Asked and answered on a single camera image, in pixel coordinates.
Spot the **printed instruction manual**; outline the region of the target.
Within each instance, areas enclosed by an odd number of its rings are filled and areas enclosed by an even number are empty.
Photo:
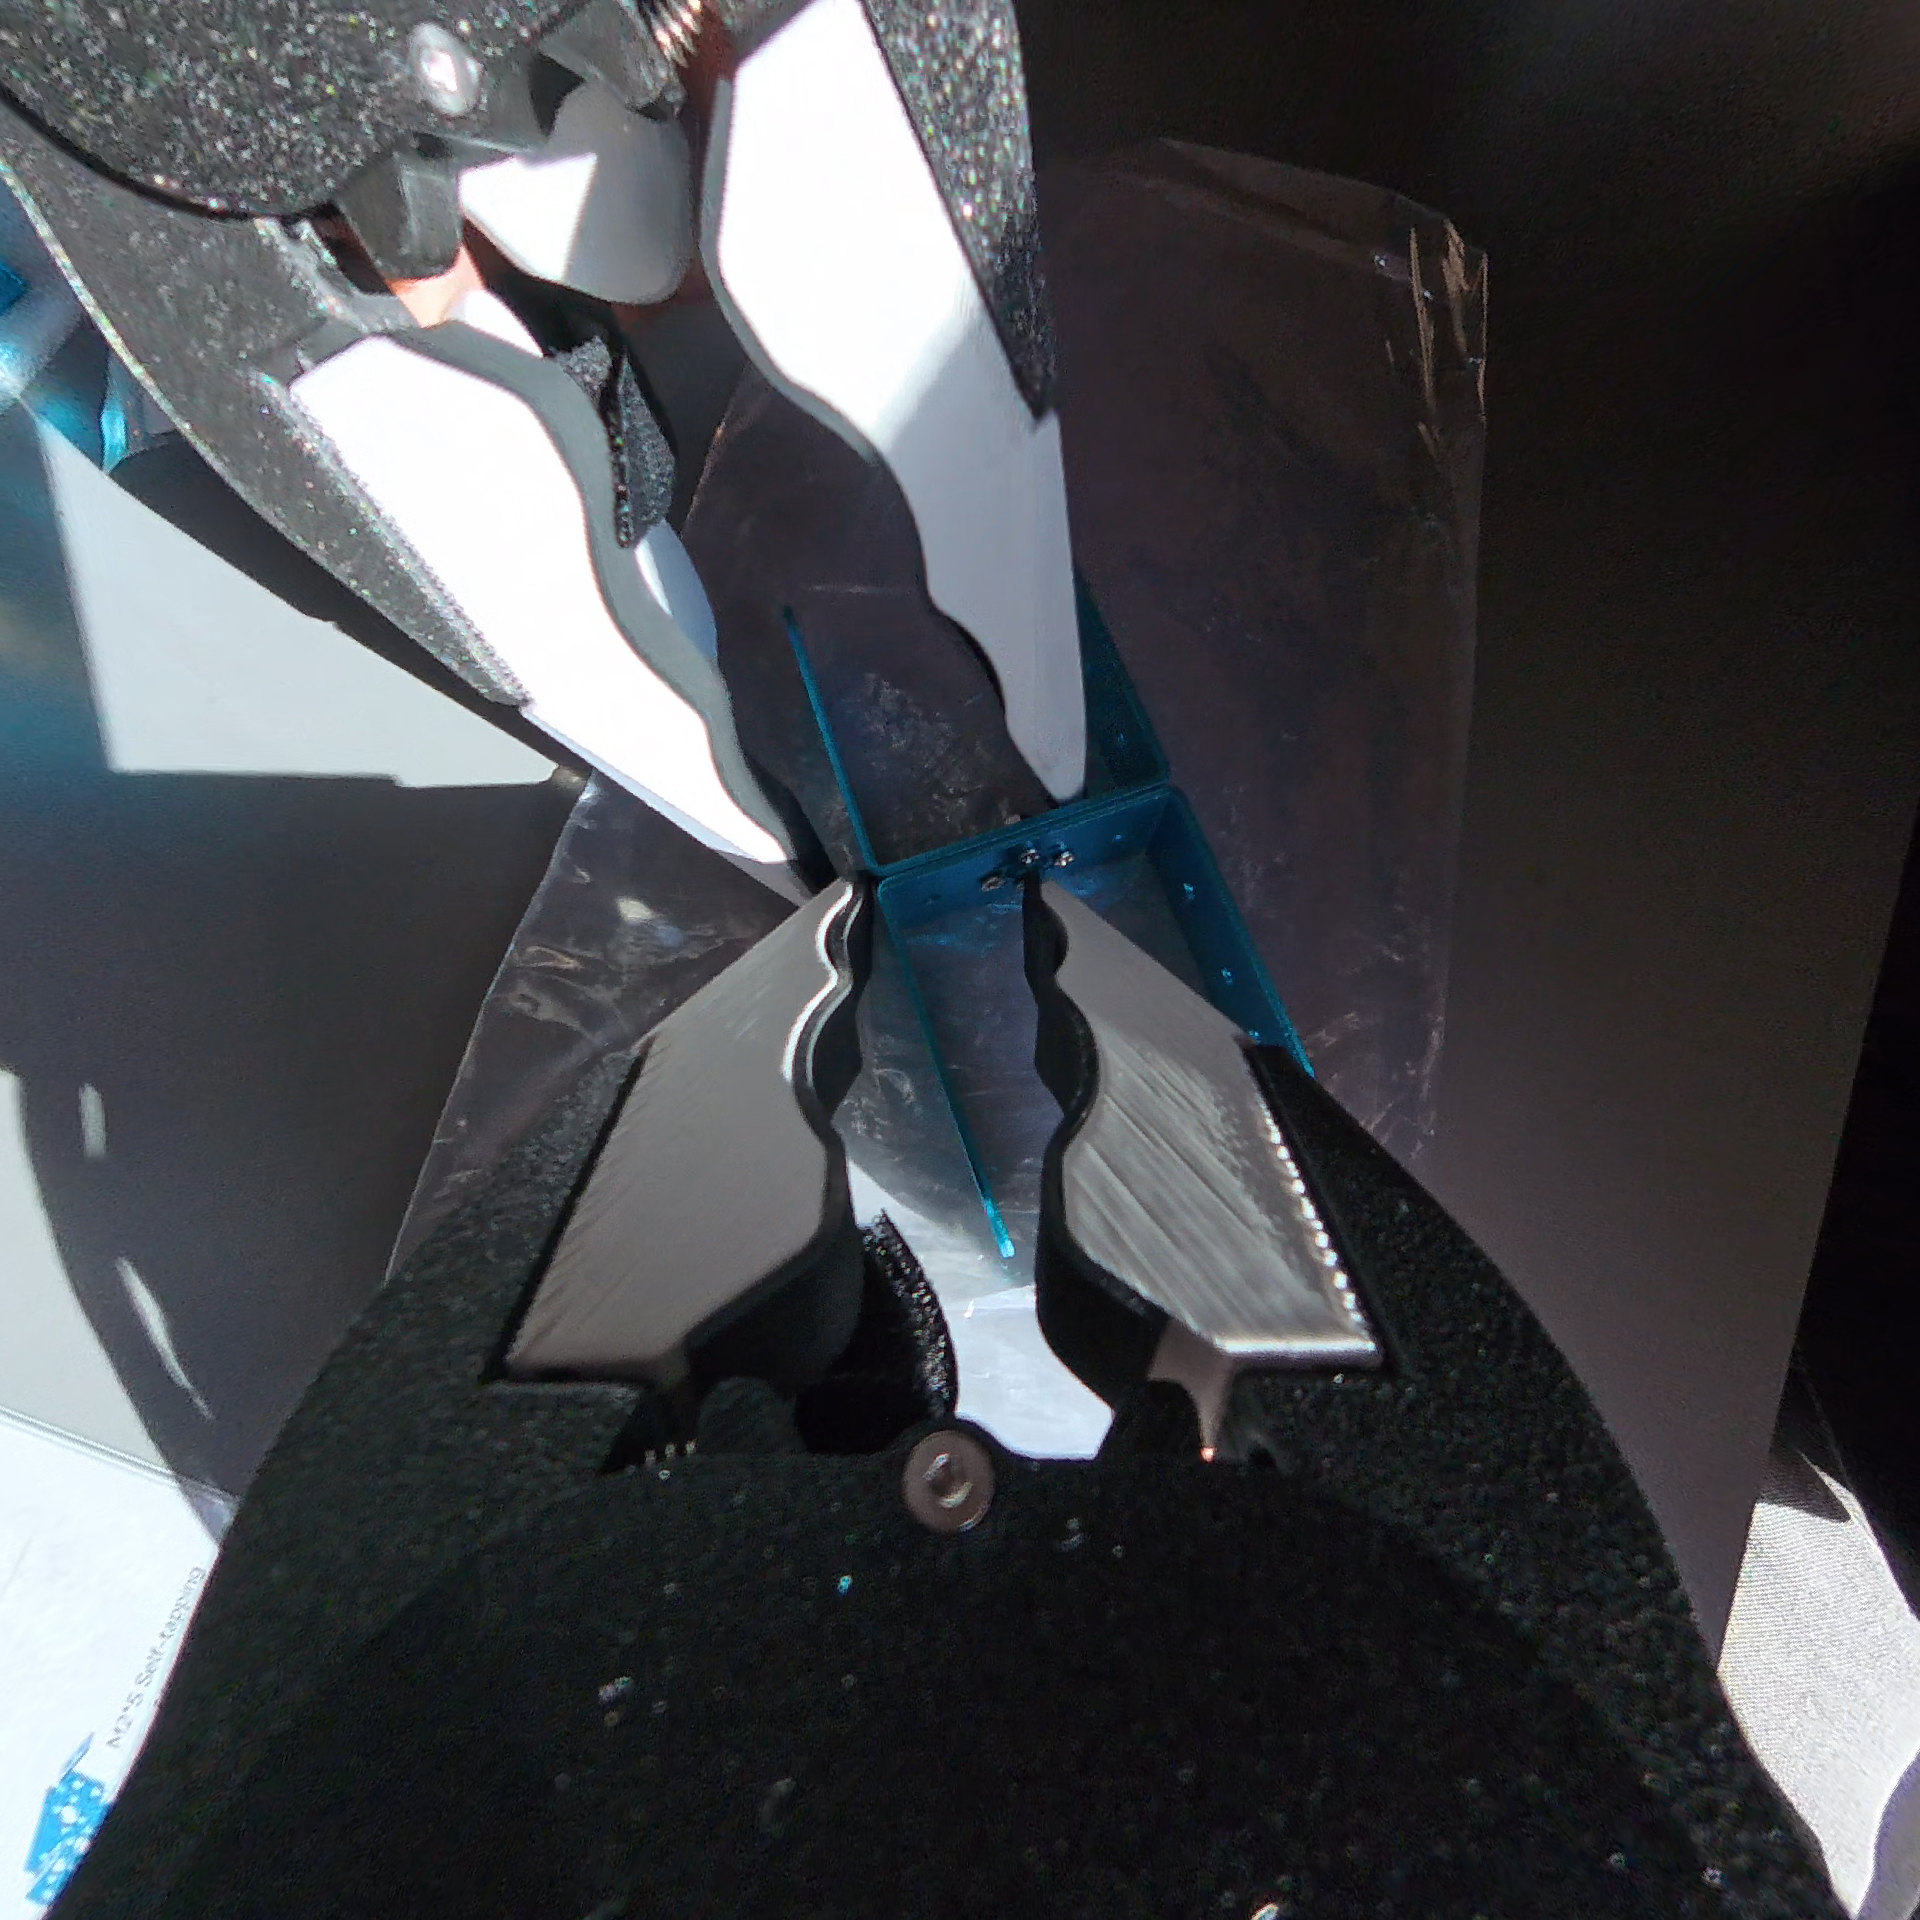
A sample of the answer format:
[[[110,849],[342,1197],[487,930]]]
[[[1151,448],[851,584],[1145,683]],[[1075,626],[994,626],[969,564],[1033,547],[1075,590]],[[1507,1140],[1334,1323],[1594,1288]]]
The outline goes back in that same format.
[[[234,1501],[0,1415],[0,1916],[44,1916],[170,1683]]]

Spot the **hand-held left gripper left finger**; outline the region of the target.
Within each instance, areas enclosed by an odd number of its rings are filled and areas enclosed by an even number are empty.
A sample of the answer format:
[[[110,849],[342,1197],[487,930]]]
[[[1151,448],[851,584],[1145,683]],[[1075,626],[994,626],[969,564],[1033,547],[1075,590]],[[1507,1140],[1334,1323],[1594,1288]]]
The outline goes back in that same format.
[[[826,1377],[862,1302],[832,1113],[858,1079],[869,954],[869,888],[843,879],[649,1032],[509,1377]]]

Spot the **clear plastic bag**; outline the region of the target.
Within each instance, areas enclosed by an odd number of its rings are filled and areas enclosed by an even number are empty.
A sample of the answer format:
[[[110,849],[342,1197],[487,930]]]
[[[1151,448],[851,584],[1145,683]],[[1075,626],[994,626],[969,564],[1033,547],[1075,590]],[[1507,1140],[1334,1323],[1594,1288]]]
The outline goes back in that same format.
[[[1125,692],[1088,722],[1088,799],[1165,768],[1318,1079],[1413,1161],[1447,1032],[1477,657],[1487,256],[1394,188],[1144,139],[1035,183],[1088,614]],[[744,375],[685,513],[744,732],[816,843],[858,830],[790,637],[797,622],[872,867],[1040,809],[912,580],[881,470]],[[773,902],[615,789],[578,799],[494,979],[396,1264],[583,1065],[714,979]],[[907,956],[947,1086],[926,1064]],[[1017,888],[878,943],[840,1106],[858,1212],[944,1288],[1029,1281],[1040,1140]],[[944,1094],[1017,1259],[978,1207]]]

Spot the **blue metal bracket assembly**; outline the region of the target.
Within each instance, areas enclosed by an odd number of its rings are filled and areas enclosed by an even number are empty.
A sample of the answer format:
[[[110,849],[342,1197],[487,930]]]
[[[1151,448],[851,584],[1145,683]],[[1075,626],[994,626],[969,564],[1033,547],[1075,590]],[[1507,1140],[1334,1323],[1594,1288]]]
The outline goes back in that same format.
[[[1061,1120],[1035,1071],[1029,880],[1081,899],[1253,1040],[1283,1045],[1306,1071],[1310,1064],[1081,580],[1088,793],[1009,827],[933,827],[933,849],[912,858],[878,850],[923,830],[907,827],[899,761],[933,768],[933,747],[878,742],[881,692],[851,690],[881,662],[899,622],[899,592],[843,590],[816,590],[781,614],[851,849],[878,880],[888,994],[912,1009],[926,1064],[917,1079],[939,1086],[969,1155],[962,1226],[978,1226],[998,1281],[1029,1281],[1040,1152]]]

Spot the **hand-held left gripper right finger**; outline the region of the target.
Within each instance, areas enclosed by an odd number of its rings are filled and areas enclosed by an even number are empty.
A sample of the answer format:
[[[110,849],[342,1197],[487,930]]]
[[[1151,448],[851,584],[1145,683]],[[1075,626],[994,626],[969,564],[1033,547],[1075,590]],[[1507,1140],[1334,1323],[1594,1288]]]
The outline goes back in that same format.
[[[1379,1342],[1263,1094],[1253,1035],[1059,880],[1029,893],[1035,1313],[1075,1377],[1373,1370]]]

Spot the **person's right hand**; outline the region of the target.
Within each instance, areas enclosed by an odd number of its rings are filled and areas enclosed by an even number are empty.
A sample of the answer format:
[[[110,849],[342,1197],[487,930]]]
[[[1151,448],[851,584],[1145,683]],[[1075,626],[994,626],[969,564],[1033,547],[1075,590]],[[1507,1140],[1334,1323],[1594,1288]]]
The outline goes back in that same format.
[[[467,238],[452,251],[452,259],[437,272],[391,277],[391,296],[408,309],[418,328],[452,319],[461,304],[483,289],[487,277]]]

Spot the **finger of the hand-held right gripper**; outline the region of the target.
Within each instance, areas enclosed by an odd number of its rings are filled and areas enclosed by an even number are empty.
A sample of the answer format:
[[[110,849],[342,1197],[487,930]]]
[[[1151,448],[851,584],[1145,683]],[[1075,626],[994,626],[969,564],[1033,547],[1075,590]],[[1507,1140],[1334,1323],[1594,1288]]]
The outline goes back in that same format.
[[[525,690],[525,718],[697,843],[790,867],[719,667],[615,540],[590,392],[472,326],[365,336],[292,402]]]
[[[926,597],[994,662],[1029,768],[1075,799],[1061,425],[1017,392],[862,3],[801,3],[719,80],[705,264],[768,385],[888,465]]]

